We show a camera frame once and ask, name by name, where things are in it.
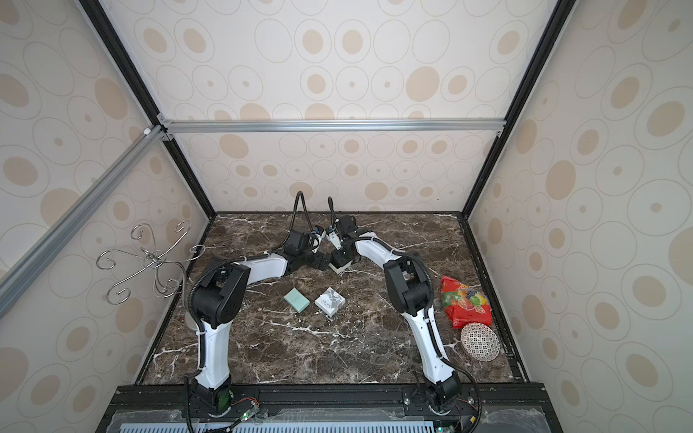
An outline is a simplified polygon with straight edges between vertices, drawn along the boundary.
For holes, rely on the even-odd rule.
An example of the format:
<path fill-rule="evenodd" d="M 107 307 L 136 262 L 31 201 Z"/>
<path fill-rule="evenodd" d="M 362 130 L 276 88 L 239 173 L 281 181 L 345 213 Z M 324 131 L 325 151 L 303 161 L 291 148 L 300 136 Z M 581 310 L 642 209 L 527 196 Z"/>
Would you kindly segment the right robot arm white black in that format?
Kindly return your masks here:
<path fill-rule="evenodd" d="M 429 405 L 436 412 L 449 410 L 461 398 L 460 376 L 464 372 L 445 353 L 435 320 L 431 276 L 422 258 L 398 250 L 374 232 L 360 228 L 354 216 L 333 214 L 330 218 L 327 236 L 335 247 L 331 266 L 339 272 L 360 257 L 383 270 L 389 300 L 413 332 Z"/>

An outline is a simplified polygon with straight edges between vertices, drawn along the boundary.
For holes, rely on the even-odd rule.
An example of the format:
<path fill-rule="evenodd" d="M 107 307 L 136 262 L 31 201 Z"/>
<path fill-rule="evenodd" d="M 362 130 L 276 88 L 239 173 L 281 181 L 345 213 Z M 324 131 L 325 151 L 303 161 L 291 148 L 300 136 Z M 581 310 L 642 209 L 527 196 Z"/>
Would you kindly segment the mint green box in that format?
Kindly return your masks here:
<path fill-rule="evenodd" d="M 296 288 L 290 290 L 283 299 L 292 307 L 296 313 L 301 313 L 310 306 L 310 301 Z"/>

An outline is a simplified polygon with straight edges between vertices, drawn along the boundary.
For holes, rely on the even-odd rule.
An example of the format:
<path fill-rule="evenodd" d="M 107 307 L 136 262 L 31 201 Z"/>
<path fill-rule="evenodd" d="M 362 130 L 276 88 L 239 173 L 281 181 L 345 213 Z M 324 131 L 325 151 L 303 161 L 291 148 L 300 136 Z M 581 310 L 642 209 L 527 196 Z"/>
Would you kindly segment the white lift-off box base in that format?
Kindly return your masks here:
<path fill-rule="evenodd" d="M 330 253 L 330 263 L 328 264 L 328 267 L 330 267 L 335 274 L 341 275 L 352 266 L 353 261 L 353 254 L 350 252 L 334 250 Z"/>

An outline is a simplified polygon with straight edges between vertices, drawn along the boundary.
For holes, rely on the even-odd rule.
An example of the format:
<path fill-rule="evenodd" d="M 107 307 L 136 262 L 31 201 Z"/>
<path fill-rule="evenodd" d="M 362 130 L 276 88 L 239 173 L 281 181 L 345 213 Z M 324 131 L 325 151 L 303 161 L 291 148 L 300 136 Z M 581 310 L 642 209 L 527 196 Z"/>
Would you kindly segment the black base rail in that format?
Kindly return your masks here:
<path fill-rule="evenodd" d="M 540 384 L 482 384 L 449 409 L 420 384 L 234 385 L 220 415 L 180 385 L 125 386 L 99 432 L 560 432 Z"/>

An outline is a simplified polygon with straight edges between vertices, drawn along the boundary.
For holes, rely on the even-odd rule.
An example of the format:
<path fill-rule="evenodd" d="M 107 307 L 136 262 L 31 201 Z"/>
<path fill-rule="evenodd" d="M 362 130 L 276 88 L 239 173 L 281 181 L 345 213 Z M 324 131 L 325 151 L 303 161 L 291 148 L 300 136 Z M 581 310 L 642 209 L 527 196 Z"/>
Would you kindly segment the red snack bag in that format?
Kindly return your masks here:
<path fill-rule="evenodd" d="M 441 279 L 442 307 L 454 329 L 472 323 L 492 326 L 493 316 L 487 297 L 448 276 Z"/>

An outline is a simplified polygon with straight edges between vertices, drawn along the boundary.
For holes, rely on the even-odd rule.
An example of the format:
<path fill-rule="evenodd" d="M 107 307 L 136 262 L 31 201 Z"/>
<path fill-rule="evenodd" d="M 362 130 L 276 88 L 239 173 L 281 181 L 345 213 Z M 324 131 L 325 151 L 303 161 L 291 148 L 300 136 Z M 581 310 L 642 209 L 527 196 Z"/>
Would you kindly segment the white gift box grey bow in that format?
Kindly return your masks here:
<path fill-rule="evenodd" d="M 346 299 L 331 287 L 328 287 L 315 301 L 315 305 L 330 319 L 337 314 L 345 303 Z"/>

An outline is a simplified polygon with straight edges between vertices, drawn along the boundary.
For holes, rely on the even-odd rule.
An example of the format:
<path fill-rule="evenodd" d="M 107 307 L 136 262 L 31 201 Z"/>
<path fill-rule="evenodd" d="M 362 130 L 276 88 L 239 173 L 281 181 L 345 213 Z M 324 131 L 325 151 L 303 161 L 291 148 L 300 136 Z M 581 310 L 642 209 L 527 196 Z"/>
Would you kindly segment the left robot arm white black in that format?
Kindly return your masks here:
<path fill-rule="evenodd" d="M 292 230 L 283 244 L 264 254 L 216 256 L 194 284 L 187 312 L 197 327 L 199 362 L 189 391 L 213 411 L 225 411 L 230 405 L 230 325 L 241 310 L 247 286 L 283 278 L 305 265 L 321 268 L 325 259 L 319 245 L 324 236 L 322 227 L 310 232 Z"/>

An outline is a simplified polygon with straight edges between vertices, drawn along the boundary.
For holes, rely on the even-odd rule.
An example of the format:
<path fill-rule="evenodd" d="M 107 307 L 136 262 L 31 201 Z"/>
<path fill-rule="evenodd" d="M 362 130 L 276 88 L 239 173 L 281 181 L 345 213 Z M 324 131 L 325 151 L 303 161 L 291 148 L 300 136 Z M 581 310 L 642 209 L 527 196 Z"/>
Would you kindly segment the diagonal aluminium rail left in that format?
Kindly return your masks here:
<path fill-rule="evenodd" d="M 151 147 L 162 142 L 164 128 L 151 126 L 98 178 L 1 281 L 1 314 L 5 316 L 93 214 L 108 200 Z"/>

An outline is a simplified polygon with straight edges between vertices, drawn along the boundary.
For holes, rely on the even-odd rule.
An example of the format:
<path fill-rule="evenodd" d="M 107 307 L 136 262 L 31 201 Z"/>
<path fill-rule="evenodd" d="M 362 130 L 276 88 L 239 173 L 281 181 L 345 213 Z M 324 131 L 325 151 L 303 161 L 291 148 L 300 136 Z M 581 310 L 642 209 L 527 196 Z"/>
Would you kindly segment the horizontal aluminium rail back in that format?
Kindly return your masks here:
<path fill-rule="evenodd" d="M 502 131 L 503 118 L 430 119 L 341 119 L 341 120 L 265 120 L 265 121 L 182 121 L 168 120 L 164 127 L 173 134 L 196 133 L 364 133 L 364 132 L 441 132 Z"/>

